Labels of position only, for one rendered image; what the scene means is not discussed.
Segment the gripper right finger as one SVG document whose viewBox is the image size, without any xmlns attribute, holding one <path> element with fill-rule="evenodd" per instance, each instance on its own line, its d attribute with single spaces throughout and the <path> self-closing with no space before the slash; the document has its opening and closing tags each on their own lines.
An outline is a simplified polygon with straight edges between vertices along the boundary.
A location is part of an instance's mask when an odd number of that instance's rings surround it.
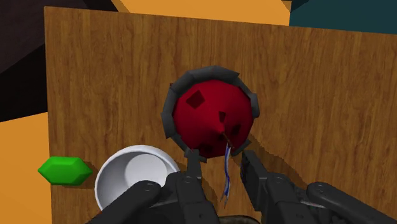
<svg viewBox="0 0 397 224">
<path fill-rule="evenodd" d="M 397 224 L 397 220 L 323 182 L 297 187 L 268 172 L 252 150 L 242 153 L 240 176 L 262 224 Z"/>
</svg>

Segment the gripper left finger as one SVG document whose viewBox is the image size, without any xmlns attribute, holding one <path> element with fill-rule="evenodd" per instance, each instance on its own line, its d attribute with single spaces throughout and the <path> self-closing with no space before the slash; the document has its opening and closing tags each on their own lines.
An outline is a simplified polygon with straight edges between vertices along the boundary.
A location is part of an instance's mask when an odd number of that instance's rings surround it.
<svg viewBox="0 0 397 224">
<path fill-rule="evenodd" d="M 199 150 L 185 150 L 185 172 L 167 176 L 164 186 L 139 181 L 88 224 L 219 224 L 213 204 L 202 188 Z"/>
</svg>

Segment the white bowl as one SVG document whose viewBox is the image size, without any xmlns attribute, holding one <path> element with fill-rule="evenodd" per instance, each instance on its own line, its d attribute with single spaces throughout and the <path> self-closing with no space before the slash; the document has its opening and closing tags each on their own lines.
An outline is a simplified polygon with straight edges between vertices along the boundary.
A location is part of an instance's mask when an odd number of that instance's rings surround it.
<svg viewBox="0 0 397 224">
<path fill-rule="evenodd" d="M 177 163 L 164 151 L 148 145 L 133 145 L 110 156 L 95 180 L 95 199 L 100 209 L 110 205 L 139 181 L 149 180 L 164 186 L 166 178 L 178 172 Z"/>
</svg>

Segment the wooden table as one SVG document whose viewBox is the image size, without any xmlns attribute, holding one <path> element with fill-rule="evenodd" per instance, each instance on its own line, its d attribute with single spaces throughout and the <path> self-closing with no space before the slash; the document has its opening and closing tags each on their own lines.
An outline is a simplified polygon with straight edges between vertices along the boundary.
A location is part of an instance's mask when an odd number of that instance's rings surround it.
<svg viewBox="0 0 397 224">
<path fill-rule="evenodd" d="M 50 153 L 100 168 L 166 151 L 160 114 L 185 71 L 219 65 L 258 96 L 251 149 L 299 186 L 327 182 L 397 219 L 397 36 L 47 7 Z"/>
</svg>

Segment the green gem-shaped block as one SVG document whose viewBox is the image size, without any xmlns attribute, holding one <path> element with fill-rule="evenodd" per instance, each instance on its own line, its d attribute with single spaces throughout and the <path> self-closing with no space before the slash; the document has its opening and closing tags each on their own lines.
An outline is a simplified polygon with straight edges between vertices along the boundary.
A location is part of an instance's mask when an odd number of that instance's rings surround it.
<svg viewBox="0 0 397 224">
<path fill-rule="evenodd" d="M 93 171 L 79 157 L 50 157 L 38 172 L 52 185 L 81 185 Z"/>
</svg>

